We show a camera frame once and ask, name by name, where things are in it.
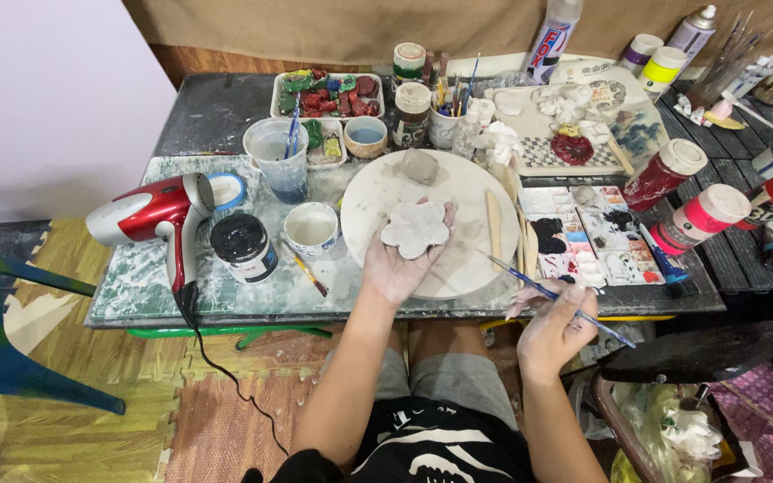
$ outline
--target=pink cloth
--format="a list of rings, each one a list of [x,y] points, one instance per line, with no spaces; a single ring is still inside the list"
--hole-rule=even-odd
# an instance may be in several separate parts
[[[763,364],[710,386],[739,439],[752,442],[762,459],[765,475],[754,481],[773,482],[773,367]]]

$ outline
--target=white wall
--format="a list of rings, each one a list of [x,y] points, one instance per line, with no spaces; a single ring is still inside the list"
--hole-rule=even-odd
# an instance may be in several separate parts
[[[118,0],[0,0],[0,222],[138,185],[175,91]]]

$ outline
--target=paint palette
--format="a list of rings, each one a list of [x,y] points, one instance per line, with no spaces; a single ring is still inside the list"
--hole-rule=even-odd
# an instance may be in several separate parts
[[[592,186],[593,203],[576,206],[609,285],[663,284],[664,277],[616,186]]]
[[[566,187],[524,188],[518,199],[539,239],[538,267],[542,277],[569,282],[583,279],[596,287],[607,284],[604,269],[595,258]]]

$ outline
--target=white spray can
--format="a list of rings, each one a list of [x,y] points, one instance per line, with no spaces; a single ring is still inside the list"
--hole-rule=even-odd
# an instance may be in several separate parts
[[[714,24],[714,5],[709,5],[699,12],[694,12],[682,20],[679,29],[672,35],[667,47],[674,47],[684,52],[688,60],[684,62],[682,70],[672,79],[675,82],[684,72],[684,68],[691,63],[700,52],[709,37],[714,34],[717,27]]]
[[[581,19],[583,0],[548,0],[544,23],[527,57],[527,73],[539,84],[551,79],[553,68]]]

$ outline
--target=hand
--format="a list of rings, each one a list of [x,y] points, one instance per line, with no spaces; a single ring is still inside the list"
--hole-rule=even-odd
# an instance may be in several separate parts
[[[428,198],[422,198],[417,204],[428,200]],[[410,297],[419,288],[431,266],[435,264],[437,258],[440,258],[446,245],[455,235],[455,212],[458,207],[452,203],[446,203],[445,207],[443,223],[449,228],[449,238],[443,245],[429,247],[428,251],[416,259],[403,258],[399,254],[398,247],[390,247],[381,241],[381,230],[387,225],[383,223],[374,232],[369,251],[366,252],[366,261],[362,269],[362,290],[378,293],[395,309]]]
[[[595,337],[598,328],[574,315],[580,308],[587,315],[598,316],[595,291],[562,280],[543,280],[544,288],[562,294],[556,302],[527,286],[514,296],[509,314],[518,314],[527,305],[537,307],[536,316],[518,339],[518,361],[525,383],[558,382],[565,363]]]

